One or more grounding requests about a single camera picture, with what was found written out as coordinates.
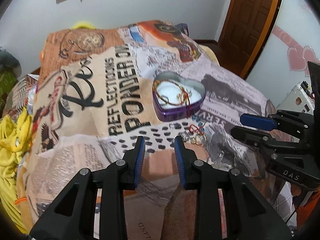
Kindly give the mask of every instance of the heart-shaped tin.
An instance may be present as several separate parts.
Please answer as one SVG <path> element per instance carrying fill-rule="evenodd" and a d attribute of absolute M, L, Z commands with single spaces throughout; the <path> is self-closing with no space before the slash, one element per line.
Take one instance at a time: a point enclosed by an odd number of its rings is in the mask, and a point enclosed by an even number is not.
<path fill-rule="evenodd" d="M 179 84 L 183 88 L 184 87 L 192 88 L 192 90 L 195 92 L 194 94 L 198 96 L 198 100 L 194 102 L 190 102 L 190 104 L 187 103 L 187 105 L 180 104 L 178 106 L 172 106 L 168 108 L 164 101 L 162 101 L 161 103 L 159 102 L 159 98 L 155 92 L 155 89 L 157 88 L 155 85 L 159 83 L 159 81 L 160 82 L 172 81 L 172 83 Z M 158 119 L 163 122 L 171 122 L 171 121 L 175 121 L 175 120 L 186 118 L 187 116 L 193 115 L 200 109 L 205 99 L 205 95 L 206 95 L 206 90 L 202 83 L 193 79 L 183 78 L 182 76 L 174 72 L 164 72 L 157 75 L 153 83 L 153 90 L 152 90 L 153 107 L 155 109 Z"/>

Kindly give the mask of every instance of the floor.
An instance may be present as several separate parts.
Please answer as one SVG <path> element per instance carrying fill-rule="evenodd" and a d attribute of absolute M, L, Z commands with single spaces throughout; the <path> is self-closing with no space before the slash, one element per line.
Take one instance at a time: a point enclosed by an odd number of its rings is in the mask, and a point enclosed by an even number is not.
<path fill-rule="evenodd" d="M 226 68 L 236 75 L 240 76 L 242 67 L 233 62 L 232 57 L 230 57 L 230 55 L 223 51 L 223 49 L 219 48 L 218 45 L 215 45 L 213 43 L 200 42 L 200 44 L 209 47 L 216 54 L 221 67 Z"/>

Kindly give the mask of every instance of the green cloth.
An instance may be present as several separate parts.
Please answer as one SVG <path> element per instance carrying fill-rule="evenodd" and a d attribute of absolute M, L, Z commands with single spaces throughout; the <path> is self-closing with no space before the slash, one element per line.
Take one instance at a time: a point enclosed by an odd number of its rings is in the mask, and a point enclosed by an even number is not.
<path fill-rule="evenodd" d="M 16 81 L 17 79 L 13 72 L 6 70 L 0 72 L 0 111 L 3 109 L 5 105 L 5 101 L 3 101 L 2 99 L 2 95 L 5 93 L 9 94 Z"/>

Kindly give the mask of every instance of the wooden door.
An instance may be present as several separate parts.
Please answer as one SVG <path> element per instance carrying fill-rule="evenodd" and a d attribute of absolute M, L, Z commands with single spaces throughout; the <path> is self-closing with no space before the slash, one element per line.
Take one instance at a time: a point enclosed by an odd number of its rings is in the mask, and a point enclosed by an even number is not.
<path fill-rule="evenodd" d="M 266 40 L 279 0 L 231 0 L 219 47 L 246 76 Z"/>

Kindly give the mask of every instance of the brown fabric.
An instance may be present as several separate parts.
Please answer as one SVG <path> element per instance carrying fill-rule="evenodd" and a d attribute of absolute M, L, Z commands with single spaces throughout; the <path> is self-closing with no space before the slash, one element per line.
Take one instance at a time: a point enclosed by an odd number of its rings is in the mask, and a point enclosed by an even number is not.
<path fill-rule="evenodd" d="M 164 209 L 161 240 L 193 239 L 196 218 L 196 190 L 186 191 L 179 184 Z"/>
<path fill-rule="evenodd" d="M 112 46 L 123 45 L 117 29 L 73 29 L 49 34 L 40 54 L 42 83 L 52 72 L 91 54 L 100 54 Z"/>

